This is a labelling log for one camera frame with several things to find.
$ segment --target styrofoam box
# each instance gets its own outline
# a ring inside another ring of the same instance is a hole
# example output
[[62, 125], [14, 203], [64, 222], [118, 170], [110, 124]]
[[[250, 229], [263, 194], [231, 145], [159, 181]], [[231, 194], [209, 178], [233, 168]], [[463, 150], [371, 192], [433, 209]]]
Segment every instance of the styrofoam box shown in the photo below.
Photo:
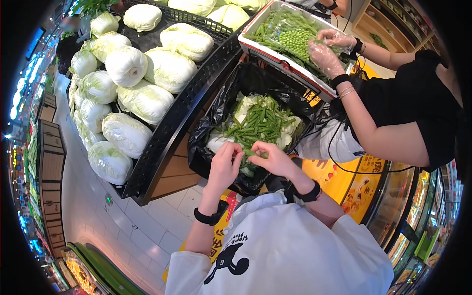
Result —
[[[269, 2], [257, 15], [256, 17], [246, 25], [243, 32], [238, 36], [238, 41], [241, 44], [243, 51], [249, 55], [257, 56], [271, 65], [283, 69], [291, 77], [302, 82], [307, 88], [318, 88], [320, 90], [319, 97], [329, 102], [330, 100], [338, 97], [336, 91], [328, 86], [325, 82], [321, 81], [317, 76], [313, 75], [310, 71], [303, 68], [291, 59], [277, 53], [276, 51], [269, 49], [263, 45], [258, 44], [256, 41], [244, 38], [245, 34], [250, 35], [255, 32], [260, 24], [262, 24], [268, 17], [271, 11], [279, 10], [282, 4], [289, 5], [293, 10], [300, 10], [302, 14], [315, 20], [318, 23], [322, 23], [323, 27], [331, 27], [340, 31], [332, 24], [324, 21], [322, 18], [314, 16], [298, 7], [290, 5], [287, 2], [281, 2], [278, 0], [272, 0]], [[347, 67], [346, 73], [350, 74], [354, 66], [354, 62], [350, 63]]]

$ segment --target black trash bag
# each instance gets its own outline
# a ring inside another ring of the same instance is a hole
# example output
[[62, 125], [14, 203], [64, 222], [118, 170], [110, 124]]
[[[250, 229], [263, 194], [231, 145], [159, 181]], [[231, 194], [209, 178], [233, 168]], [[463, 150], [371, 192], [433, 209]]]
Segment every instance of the black trash bag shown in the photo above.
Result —
[[[285, 148], [287, 154], [313, 128], [312, 122], [316, 114], [308, 101], [303, 98], [303, 94], [296, 92], [253, 62], [239, 64], [218, 92], [208, 116], [200, 119], [189, 136], [189, 167], [205, 179], [208, 179], [210, 174], [211, 160], [214, 156], [213, 152], [206, 148], [205, 139], [215, 126], [225, 120], [229, 114], [232, 114], [237, 105], [236, 96], [239, 92], [242, 92], [244, 96], [255, 93], [270, 95], [283, 109], [290, 108], [292, 113], [302, 119], [291, 144]], [[256, 169], [254, 177], [247, 177], [245, 174], [239, 173], [229, 189], [245, 197], [257, 195], [269, 174], [262, 167]]]

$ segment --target white tile floor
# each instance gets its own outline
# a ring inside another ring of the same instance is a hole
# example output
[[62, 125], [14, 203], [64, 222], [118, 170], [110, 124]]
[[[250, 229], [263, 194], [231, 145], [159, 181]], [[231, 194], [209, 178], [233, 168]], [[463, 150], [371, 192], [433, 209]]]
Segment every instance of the white tile floor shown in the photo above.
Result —
[[[346, 24], [343, 18], [338, 17], [338, 21], [339, 27]], [[350, 24], [346, 32], [350, 33]], [[367, 64], [381, 77], [395, 76], [370, 61]], [[65, 239], [93, 244], [144, 291], [161, 295], [165, 290], [161, 276], [170, 255], [179, 250], [188, 235], [206, 180], [144, 207], [129, 198], [119, 198], [88, 163], [87, 151], [69, 114], [65, 95], [68, 84], [67, 78], [56, 73], [58, 109], [54, 122], [60, 125], [67, 147], [62, 185]], [[112, 206], [106, 205], [106, 194], [112, 197]]]

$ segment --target watch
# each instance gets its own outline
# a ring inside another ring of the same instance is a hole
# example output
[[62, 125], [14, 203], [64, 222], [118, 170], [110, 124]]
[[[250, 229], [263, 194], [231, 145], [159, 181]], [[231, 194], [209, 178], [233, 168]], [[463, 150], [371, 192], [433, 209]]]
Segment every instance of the watch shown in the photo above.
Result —
[[333, 0], [333, 5], [331, 6], [325, 6], [326, 9], [328, 10], [334, 10], [337, 8], [336, 0]]
[[300, 194], [295, 189], [295, 186], [292, 184], [292, 182], [288, 181], [285, 188], [286, 198], [289, 199], [289, 198], [293, 198], [293, 196], [296, 196], [297, 198], [299, 198], [305, 203], [316, 201], [320, 197], [323, 190], [321, 189], [320, 184], [316, 180], [313, 180], [313, 181], [315, 182], [315, 187], [307, 194]]
[[201, 223], [214, 226], [221, 219], [221, 216], [223, 216], [223, 214], [226, 212], [226, 209], [228, 209], [228, 207], [229, 207], [228, 202], [220, 200], [218, 202], [218, 209], [216, 213], [212, 214], [211, 216], [203, 215], [200, 213], [200, 211], [198, 211], [198, 208], [195, 208], [194, 209], [195, 219], [197, 219]]

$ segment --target gloved hand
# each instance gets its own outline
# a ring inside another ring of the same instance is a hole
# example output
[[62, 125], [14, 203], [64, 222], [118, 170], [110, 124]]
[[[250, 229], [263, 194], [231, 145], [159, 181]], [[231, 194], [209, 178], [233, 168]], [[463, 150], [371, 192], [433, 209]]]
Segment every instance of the gloved hand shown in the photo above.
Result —
[[331, 80], [346, 73], [336, 54], [325, 44], [308, 41], [308, 53], [313, 63]]
[[335, 30], [335, 29], [323, 29], [319, 30], [316, 35], [316, 39], [324, 40], [327, 46], [341, 46], [341, 47], [354, 47], [357, 43], [357, 40], [350, 35], [345, 35], [344, 33]]

